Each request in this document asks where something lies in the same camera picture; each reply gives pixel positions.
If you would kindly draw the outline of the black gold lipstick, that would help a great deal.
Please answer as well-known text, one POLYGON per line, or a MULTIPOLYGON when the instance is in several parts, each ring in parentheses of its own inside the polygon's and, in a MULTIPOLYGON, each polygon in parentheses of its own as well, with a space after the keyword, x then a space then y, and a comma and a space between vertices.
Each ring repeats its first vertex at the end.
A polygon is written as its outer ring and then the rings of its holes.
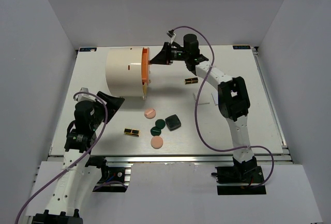
POLYGON ((196 83, 199 82, 199 79, 197 77, 195 77, 195 78, 186 78, 184 82, 185 82, 185 85, 196 84, 196 83))
POLYGON ((124 134, 127 135, 127 136, 139 137, 140 136, 140 131, 137 130, 137 129, 125 128, 124 129, 124 134))

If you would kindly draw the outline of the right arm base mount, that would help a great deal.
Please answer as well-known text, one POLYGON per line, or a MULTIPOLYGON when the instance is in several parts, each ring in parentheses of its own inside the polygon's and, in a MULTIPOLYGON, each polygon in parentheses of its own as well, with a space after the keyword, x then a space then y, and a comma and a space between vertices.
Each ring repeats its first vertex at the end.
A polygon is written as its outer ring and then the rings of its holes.
POLYGON ((266 195, 262 168, 255 157, 242 163, 233 160, 233 166, 216 167, 211 176, 216 179, 219 196, 266 195))

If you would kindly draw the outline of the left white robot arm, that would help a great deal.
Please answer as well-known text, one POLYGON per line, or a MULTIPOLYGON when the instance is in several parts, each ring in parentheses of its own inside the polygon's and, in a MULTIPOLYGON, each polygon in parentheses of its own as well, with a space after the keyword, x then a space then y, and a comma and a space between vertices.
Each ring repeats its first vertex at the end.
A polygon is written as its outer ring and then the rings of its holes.
POLYGON ((91 156, 91 151, 101 138, 97 129, 105 130, 125 100, 103 92, 84 91, 73 98, 77 103, 66 131, 62 170, 51 180, 55 183, 51 199, 43 213, 33 217, 33 223, 83 223, 83 202, 98 182, 109 177, 105 159, 91 156))

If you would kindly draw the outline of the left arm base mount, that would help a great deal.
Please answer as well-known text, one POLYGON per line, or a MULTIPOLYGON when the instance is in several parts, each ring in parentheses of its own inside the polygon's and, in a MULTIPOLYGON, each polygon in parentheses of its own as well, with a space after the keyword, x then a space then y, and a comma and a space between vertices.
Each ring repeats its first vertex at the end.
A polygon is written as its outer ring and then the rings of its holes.
POLYGON ((96 167, 101 176, 93 192, 126 192, 128 186, 126 185, 125 175, 126 168, 119 166, 111 166, 105 157, 91 157, 88 159, 86 167, 96 167))

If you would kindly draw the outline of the orange top drawer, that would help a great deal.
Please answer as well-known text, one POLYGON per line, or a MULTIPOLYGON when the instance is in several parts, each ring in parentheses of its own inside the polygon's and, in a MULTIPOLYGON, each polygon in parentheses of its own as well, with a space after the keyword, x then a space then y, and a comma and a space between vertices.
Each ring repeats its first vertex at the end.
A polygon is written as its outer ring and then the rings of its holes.
POLYGON ((143 84, 149 83, 149 48, 142 49, 141 78, 143 84))

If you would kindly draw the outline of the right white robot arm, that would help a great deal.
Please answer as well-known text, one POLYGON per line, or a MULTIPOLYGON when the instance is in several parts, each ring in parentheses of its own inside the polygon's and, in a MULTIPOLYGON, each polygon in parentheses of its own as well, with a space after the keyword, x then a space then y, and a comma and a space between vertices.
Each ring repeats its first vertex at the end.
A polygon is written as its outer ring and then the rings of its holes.
POLYGON ((214 60, 209 60, 200 52, 196 35, 187 34, 183 41, 182 46, 176 42, 165 42, 161 51, 149 63, 170 65, 174 61, 183 61, 190 72, 217 90, 218 108, 228 123, 232 138, 233 148, 230 151, 233 153, 233 174, 238 181, 245 182, 251 179, 257 168, 247 127, 250 100, 245 80, 217 69, 214 60))

